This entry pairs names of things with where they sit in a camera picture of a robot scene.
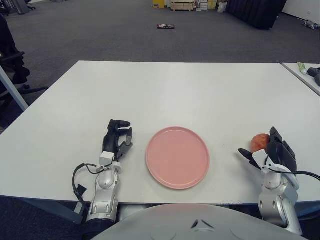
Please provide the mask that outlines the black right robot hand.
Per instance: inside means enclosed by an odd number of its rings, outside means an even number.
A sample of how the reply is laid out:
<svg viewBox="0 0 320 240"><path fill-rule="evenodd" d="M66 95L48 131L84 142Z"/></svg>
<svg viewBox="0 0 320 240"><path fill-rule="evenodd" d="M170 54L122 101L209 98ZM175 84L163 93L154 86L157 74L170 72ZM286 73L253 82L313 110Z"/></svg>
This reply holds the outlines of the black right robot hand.
<svg viewBox="0 0 320 240"><path fill-rule="evenodd" d="M263 150L274 164L285 166L290 172L297 171L297 162L294 151L283 140L277 129L273 126L269 134L260 133L254 136L250 142L250 150L239 148L239 153L249 160L249 163L255 168L261 170L258 161L254 159L253 154Z"/></svg>

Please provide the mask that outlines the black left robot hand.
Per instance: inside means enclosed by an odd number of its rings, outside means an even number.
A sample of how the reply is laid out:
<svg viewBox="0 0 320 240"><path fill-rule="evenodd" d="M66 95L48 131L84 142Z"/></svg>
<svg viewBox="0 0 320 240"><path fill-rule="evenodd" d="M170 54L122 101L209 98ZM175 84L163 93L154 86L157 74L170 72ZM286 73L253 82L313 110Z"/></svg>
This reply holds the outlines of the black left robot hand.
<svg viewBox="0 0 320 240"><path fill-rule="evenodd" d="M114 154L114 161L128 153L133 146L131 123L124 120L111 119L107 126L107 134L103 138L102 152Z"/></svg>

